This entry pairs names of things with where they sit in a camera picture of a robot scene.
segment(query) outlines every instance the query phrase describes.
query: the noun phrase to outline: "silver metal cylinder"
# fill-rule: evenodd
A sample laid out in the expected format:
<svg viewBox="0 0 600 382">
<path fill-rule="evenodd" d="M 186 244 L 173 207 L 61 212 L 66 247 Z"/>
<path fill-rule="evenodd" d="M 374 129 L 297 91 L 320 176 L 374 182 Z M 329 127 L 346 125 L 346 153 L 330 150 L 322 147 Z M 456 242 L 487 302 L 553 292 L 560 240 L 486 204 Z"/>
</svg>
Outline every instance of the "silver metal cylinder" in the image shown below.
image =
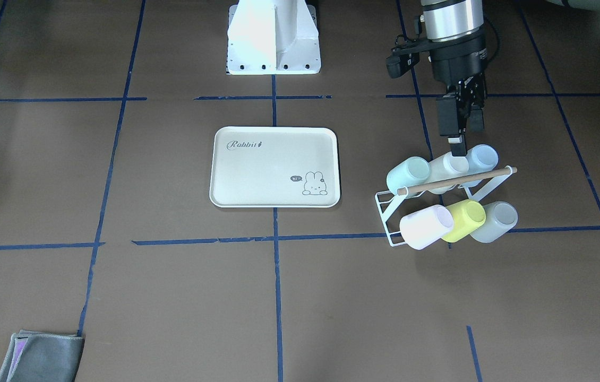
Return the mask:
<svg viewBox="0 0 600 382">
<path fill-rule="evenodd" d="M 465 0 L 444 6 L 445 2 L 424 1 L 433 10 L 423 10 L 427 38 L 433 41 L 448 41 L 477 31 L 484 24 L 482 0 Z"/>
</svg>

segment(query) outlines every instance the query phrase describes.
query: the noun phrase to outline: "cartoon bunny face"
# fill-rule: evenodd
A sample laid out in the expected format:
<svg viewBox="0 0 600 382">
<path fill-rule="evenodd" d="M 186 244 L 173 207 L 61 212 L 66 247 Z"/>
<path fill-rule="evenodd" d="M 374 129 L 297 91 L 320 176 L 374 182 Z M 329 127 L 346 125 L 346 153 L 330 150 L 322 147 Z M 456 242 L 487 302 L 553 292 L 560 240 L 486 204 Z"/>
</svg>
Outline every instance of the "cartoon bunny face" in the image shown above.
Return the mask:
<svg viewBox="0 0 600 382">
<path fill-rule="evenodd" d="M 303 195 L 327 195 L 326 181 L 321 172 L 308 172 L 305 175 L 305 190 Z"/>
</svg>

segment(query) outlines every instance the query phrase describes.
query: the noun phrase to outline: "light blue cup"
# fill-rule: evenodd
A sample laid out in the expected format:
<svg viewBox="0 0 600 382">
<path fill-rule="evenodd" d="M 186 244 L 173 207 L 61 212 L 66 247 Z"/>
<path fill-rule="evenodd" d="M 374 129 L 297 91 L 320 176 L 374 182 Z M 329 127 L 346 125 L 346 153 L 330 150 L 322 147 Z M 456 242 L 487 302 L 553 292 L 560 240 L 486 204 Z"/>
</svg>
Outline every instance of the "light blue cup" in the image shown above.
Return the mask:
<svg viewBox="0 0 600 382">
<path fill-rule="evenodd" d="M 478 174 L 480 172 L 491 171 L 499 164 L 499 153 L 489 145 L 477 145 L 468 150 L 466 156 L 470 171 L 468 175 Z M 463 183 L 465 187 L 475 187 L 481 182 L 480 180 L 468 181 Z"/>
<path fill-rule="evenodd" d="M 423 184 L 429 176 L 430 164 L 427 160 L 411 157 L 390 170 L 387 174 L 387 188 L 396 195 L 398 189 Z"/>
</svg>

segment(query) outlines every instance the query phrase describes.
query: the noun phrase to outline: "white cup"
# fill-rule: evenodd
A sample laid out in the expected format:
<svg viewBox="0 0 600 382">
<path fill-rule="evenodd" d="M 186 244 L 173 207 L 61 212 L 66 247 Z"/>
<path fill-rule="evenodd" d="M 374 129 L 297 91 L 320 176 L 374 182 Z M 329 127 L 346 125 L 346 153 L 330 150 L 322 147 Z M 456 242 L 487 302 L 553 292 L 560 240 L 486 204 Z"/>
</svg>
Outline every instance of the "white cup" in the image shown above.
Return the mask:
<svg viewBox="0 0 600 382">
<path fill-rule="evenodd" d="M 470 233 L 479 242 L 493 242 L 517 224 L 517 210 L 506 202 L 494 202 L 484 206 L 486 221 Z"/>
<path fill-rule="evenodd" d="M 448 152 L 430 162 L 430 177 L 425 183 L 450 179 L 453 177 L 462 177 L 468 174 L 469 169 L 470 165 L 468 164 L 467 158 L 453 157 L 451 152 Z M 431 189 L 430 192 L 441 195 L 452 188 L 453 186 L 434 188 Z"/>
<path fill-rule="evenodd" d="M 468 160 L 468 175 L 478 174 L 480 172 L 491 171 L 499 164 L 499 153 L 489 145 L 477 145 L 468 150 L 466 156 Z M 468 181 L 463 183 L 465 187 L 475 187 L 481 180 Z"/>
<path fill-rule="evenodd" d="M 404 187 L 423 184 L 430 176 L 430 165 L 421 157 L 411 157 L 399 163 L 387 174 L 387 188 L 397 195 L 397 190 Z"/>
<path fill-rule="evenodd" d="M 433 205 L 401 218 L 399 230 L 409 247 L 423 249 L 453 230 L 453 217 L 445 206 Z"/>
</svg>

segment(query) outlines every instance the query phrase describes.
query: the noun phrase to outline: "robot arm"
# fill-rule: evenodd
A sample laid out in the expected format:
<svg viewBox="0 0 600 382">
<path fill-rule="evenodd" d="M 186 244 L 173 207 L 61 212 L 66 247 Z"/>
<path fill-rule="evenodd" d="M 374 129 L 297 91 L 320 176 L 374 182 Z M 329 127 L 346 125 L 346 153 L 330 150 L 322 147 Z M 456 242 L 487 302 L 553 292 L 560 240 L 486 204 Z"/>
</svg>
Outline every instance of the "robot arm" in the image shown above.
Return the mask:
<svg viewBox="0 0 600 382">
<path fill-rule="evenodd" d="M 388 73 L 392 78 L 401 77 L 419 62 L 423 51 L 429 51 L 434 79 L 446 85 L 446 94 L 436 99 L 439 135 L 448 139 L 452 155 L 464 157 L 466 129 L 484 130 L 484 71 L 490 60 L 482 0 L 421 0 L 421 4 L 417 37 L 397 37 L 387 58 Z M 426 38 L 421 39 L 423 22 Z"/>
</svg>

